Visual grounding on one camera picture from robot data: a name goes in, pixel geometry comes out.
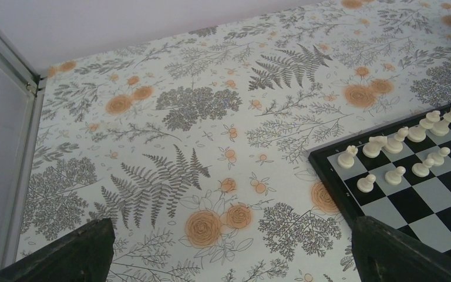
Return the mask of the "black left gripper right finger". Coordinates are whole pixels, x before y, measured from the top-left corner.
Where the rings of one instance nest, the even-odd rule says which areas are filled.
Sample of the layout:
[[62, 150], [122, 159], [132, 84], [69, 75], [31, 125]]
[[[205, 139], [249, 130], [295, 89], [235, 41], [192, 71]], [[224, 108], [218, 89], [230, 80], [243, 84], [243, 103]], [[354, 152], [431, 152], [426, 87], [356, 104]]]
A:
[[451, 281], [451, 257], [371, 217], [352, 226], [361, 281]]

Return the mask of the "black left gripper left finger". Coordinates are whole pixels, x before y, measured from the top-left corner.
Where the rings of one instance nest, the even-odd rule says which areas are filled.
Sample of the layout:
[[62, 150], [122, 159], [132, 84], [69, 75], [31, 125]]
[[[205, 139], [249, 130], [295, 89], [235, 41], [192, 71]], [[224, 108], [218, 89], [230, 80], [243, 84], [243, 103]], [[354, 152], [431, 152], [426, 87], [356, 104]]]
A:
[[106, 281], [114, 255], [110, 218], [92, 220], [0, 270], [0, 281]]

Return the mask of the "black white chessboard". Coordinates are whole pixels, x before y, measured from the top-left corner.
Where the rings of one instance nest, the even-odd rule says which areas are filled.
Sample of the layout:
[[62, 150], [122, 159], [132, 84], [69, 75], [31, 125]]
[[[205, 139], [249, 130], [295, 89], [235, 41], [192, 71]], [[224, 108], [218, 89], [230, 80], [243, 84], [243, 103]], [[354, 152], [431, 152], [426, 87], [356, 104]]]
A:
[[[451, 152], [444, 164], [430, 168], [428, 176], [417, 177], [412, 172], [412, 166], [422, 163], [429, 153], [442, 147], [451, 150], [451, 125], [445, 136], [427, 132], [422, 142], [404, 141], [400, 153], [382, 151], [372, 159], [358, 152], [350, 169], [337, 163], [349, 145], [361, 150], [370, 137], [392, 137], [424, 117], [419, 114], [321, 146], [309, 154], [309, 161], [350, 226], [359, 216], [371, 216], [451, 257]], [[399, 166], [406, 169], [401, 183], [388, 184], [385, 173]], [[376, 181], [371, 192], [362, 193], [356, 184], [368, 174], [374, 174]]]

